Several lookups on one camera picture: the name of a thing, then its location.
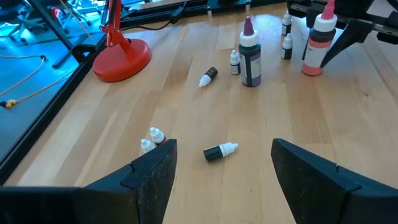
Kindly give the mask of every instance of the purple bottle cap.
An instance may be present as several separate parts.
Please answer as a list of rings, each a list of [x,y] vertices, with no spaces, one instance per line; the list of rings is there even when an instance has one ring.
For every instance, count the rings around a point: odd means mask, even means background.
[[[247,16],[246,19],[244,20],[243,35],[253,35],[253,34],[254,34],[253,25],[251,24],[250,17]]]

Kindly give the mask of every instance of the orange cable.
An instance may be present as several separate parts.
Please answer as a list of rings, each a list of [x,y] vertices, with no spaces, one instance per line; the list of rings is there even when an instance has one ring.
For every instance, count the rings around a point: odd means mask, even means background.
[[[3,56],[0,55],[0,57],[5,57],[5,58],[29,58],[29,57],[40,57],[41,55],[29,55],[29,56]],[[43,66],[43,63],[45,61],[45,58],[42,58],[42,61],[40,63],[40,65],[36,68],[36,70],[34,70],[32,73],[30,73],[28,76],[26,76],[25,78],[23,78],[21,81],[15,83],[13,86],[11,86],[10,88],[8,88],[7,90],[4,90],[3,92],[0,93],[0,96],[3,96],[4,94],[8,93],[9,91],[11,91],[13,88],[17,87],[18,85],[20,85],[21,83],[23,83],[24,81],[26,81],[28,78],[32,77],[34,74],[36,74]]]
[[[55,81],[55,82],[53,82],[53,83],[47,85],[47,86],[44,87],[44,88],[41,88],[40,90],[38,90],[38,91],[36,91],[36,92],[34,92],[34,93],[31,93],[31,94],[29,94],[29,95],[27,95],[27,96],[25,96],[25,97],[22,97],[21,99],[17,100],[17,102],[20,103],[20,102],[23,101],[23,100],[27,100],[27,99],[29,99],[30,97],[35,96],[35,95],[37,95],[37,94],[43,92],[44,90],[46,90],[46,89],[48,89],[48,88],[50,88],[50,87],[52,87],[52,86],[58,84],[59,82],[61,82],[61,81],[63,80],[63,78],[65,78],[67,75],[71,74],[73,71],[74,71],[74,70],[65,73],[65,74],[62,75],[61,78],[59,78],[57,81]]]

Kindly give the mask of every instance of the wooden table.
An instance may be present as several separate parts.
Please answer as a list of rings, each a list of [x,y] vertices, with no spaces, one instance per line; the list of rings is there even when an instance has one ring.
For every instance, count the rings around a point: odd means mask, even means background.
[[[293,57],[281,60],[285,5],[251,12],[262,43],[259,87],[229,73],[243,12],[127,31],[149,43],[148,66],[114,84],[90,72],[7,184],[84,186],[142,154],[139,141],[157,126],[178,139],[164,223],[294,223],[270,157],[273,138],[398,187],[397,47],[372,34],[308,77],[300,71],[305,21],[294,18]],[[218,78],[199,88],[211,66]],[[234,154],[205,161],[204,149],[228,141],[239,144]]]

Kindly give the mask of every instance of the pink paint bottle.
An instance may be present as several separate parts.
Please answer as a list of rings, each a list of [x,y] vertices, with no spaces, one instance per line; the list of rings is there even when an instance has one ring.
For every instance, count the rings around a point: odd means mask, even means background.
[[[334,15],[334,11],[335,0],[329,0],[322,14],[319,14],[315,19],[315,23],[310,30],[302,69],[306,75],[322,74],[322,60],[336,34],[337,16]]]

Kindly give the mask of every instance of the white bottle cap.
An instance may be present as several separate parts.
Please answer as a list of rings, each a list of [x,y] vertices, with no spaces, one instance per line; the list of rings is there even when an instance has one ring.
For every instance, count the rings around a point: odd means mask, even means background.
[[[151,127],[149,129],[149,135],[152,141],[156,144],[161,143],[164,140],[164,133],[159,128]]]
[[[293,47],[292,34],[287,34],[284,43],[282,44],[284,49],[291,49]]]
[[[244,35],[242,31],[239,38],[243,47],[252,47],[259,43],[259,33],[257,30],[254,30],[252,35]]]
[[[156,148],[156,146],[152,141],[148,139],[141,139],[141,149],[144,151],[144,153],[147,153],[154,148]]]
[[[290,25],[291,23],[292,23],[292,16],[289,14],[288,11],[286,11],[286,14],[284,15],[284,19],[282,19],[282,24]]]
[[[199,87],[207,86],[211,82],[210,76],[204,74],[199,80]]]
[[[228,156],[229,154],[233,153],[236,148],[238,148],[238,144],[231,142],[220,144],[219,146],[221,152],[223,153],[223,157]]]
[[[236,52],[236,50],[232,50],[231,56],[229,58],[229,61],[231,62],[231,64],[237,64],[240,62],[239,59],[239,54]]]
[[[322,14],[319,14],[315,19],[313,28],[319,32],[330,32],[336,27],[337,16],[333,15],[332,19],[322,19]]]

